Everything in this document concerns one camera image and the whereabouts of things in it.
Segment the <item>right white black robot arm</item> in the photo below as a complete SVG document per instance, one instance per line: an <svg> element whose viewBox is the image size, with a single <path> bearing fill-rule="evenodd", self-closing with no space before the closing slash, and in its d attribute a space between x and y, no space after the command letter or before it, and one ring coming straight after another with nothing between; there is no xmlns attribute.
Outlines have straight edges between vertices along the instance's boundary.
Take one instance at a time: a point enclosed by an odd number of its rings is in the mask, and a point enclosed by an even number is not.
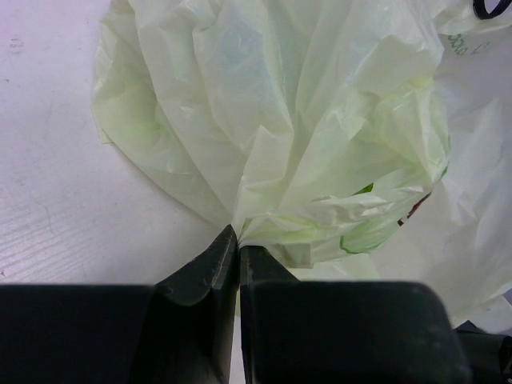
<svg viewBox="0 0 512 384"><path fill-rule="evenodd" d="M466 321L456 328L473 372L473 383L511 383L511 336L489 334Z"/></svg>

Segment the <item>light green plastic bag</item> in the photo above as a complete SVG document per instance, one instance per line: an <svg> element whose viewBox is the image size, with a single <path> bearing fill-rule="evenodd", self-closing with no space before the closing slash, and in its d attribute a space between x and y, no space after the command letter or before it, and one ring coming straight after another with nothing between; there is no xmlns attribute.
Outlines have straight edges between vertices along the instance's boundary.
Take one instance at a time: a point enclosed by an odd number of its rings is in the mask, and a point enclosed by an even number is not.
<svg viewBox="0 0 512 384"><path fill-rule="evenodd" d="M511 288L511 4L113 1L98 129L305 280Z"/></svg>

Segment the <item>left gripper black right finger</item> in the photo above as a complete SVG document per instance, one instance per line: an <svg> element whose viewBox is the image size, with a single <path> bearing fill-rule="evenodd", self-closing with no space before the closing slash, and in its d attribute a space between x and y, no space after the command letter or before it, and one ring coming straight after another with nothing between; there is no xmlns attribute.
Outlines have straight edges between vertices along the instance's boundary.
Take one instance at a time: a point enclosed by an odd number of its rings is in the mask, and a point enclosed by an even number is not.
<svg viewBox="0 0 512 384"><path fill-rule="evenodd" d="M301 281L260 246L240 251L248 383L469 383L440 298L417 282Z"/></svg>

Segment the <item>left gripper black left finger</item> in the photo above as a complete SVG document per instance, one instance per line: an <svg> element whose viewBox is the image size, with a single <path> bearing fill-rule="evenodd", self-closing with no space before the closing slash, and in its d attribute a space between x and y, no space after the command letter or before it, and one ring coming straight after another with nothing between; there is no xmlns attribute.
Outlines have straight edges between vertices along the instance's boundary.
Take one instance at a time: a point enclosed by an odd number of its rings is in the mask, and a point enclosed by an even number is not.
<svg viewBox="0 0 512 384"><path fill-rule="evenodd" d="M155 285L4 285L1 380L226 383L237 288L231 227Z"/></svg>

